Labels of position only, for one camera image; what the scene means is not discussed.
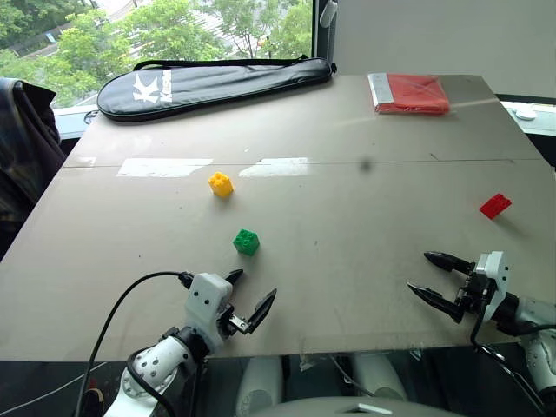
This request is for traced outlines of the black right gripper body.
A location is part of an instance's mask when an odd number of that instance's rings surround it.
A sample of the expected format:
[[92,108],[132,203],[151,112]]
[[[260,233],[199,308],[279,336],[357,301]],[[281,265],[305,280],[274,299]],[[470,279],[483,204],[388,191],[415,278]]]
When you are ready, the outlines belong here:
[[481,303],[486,301],[489,304],[496,290],[494,278],[487,275],[487,259],[479,259],[477,262],[457,259],[453,268],[467,277],[456,295],[455,312],[478,313]]

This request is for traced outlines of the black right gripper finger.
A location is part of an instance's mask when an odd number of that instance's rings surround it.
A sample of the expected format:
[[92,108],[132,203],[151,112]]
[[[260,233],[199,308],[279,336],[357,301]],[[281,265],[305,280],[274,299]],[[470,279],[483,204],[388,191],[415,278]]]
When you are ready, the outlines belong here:
[[447,314],[454,322],[460,323],[464,310],[455,302],[446,300],[441,294],[433,291],[430,288],[419,287],[412,283],[408,283],[409,289],[418,297],[420,297],[429,306],[438,309],[444,314]]
[[460,259],[455,255],[450,255],[443,252],[427,251],[424,253],[424,256],[434,266],[441,268],[447,272],[455,270],[464,275],[469,275],[473,272],[475,267],[474,262],[468,262]]

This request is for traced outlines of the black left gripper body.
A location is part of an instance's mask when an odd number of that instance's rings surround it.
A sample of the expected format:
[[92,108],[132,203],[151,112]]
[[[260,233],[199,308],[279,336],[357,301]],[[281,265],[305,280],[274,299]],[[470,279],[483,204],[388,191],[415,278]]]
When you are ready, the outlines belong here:
[[235,315],[235,308],[227,304],[216,321],[217,330],[222,338],[229,338],[235,333],[252,334],[252,324]]

